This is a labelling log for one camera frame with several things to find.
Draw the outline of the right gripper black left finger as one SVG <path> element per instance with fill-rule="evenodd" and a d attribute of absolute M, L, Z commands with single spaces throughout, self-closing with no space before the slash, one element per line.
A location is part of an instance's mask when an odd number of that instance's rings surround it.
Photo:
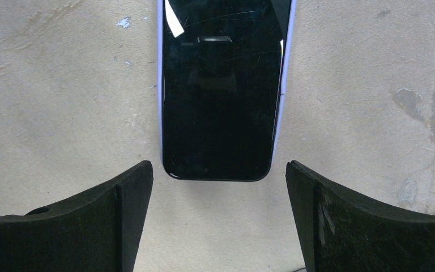
<path fill-rule="evenodd" d="M 0 271 L 133 271 L 152 186 L 144 160 L 69 198 L 0 216 Z"/>

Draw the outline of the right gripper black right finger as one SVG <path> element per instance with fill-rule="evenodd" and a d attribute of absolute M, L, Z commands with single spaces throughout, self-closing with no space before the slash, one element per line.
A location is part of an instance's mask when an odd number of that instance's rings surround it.
<path fill-rule="evenodd" d="M 435 271 L 435 215 L 370 198 L 297 161 L 285 178 L 307 271 Z"/>

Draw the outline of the phone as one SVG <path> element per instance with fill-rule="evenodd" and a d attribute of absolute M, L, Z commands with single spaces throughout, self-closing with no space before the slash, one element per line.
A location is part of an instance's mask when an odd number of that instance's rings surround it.
<path fill-rule="evenodd" d="M 284 107 L 296 1 L 158 1 L 161 162 L 178 180 L 263 179 Z"/>

